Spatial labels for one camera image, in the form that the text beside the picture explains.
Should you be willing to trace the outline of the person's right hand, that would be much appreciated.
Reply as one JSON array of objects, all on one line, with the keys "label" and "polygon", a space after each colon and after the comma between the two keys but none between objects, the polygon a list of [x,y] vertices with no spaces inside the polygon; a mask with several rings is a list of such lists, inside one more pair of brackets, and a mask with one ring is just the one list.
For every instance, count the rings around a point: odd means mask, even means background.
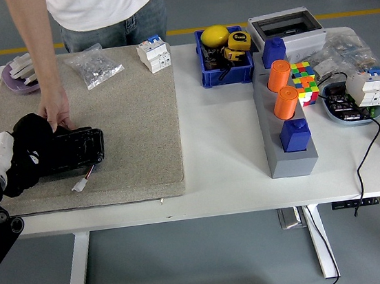
[{"label": "person's right hand", "polygon": [[42,90],[38,114],[45,118],[53,131],[59,126],[75,130],[70,118],[69,101],[63,87],[51,91]]}]

